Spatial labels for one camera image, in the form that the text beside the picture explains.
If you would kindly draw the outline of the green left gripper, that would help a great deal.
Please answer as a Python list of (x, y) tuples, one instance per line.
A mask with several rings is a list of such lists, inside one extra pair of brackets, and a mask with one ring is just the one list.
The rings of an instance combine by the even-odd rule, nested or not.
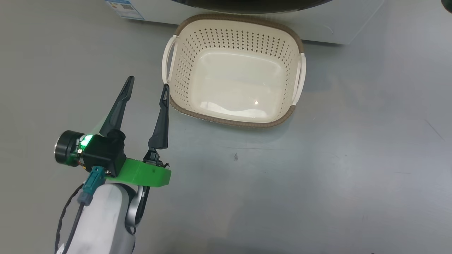
[(126, 103), (131, 99), (134, 76), (129, 76), (108, 113), (100, 135), (87, 135), (75, 131), (65, 131), (55, 144), (56, 162), (83, 167), (90, 173), (88, 182), (104, 179), (137, 186), (165, 186), (171, 178), (168, 168), (161, 164), (158, 150), (168, 148), (168, 124), (170, 87), (163, 85), (159, 106), (160, 111), (154, 132), (148, 140), (148, 151), (143, 161), (130, 159), (124, 152), (125, 135), (121, 130)]

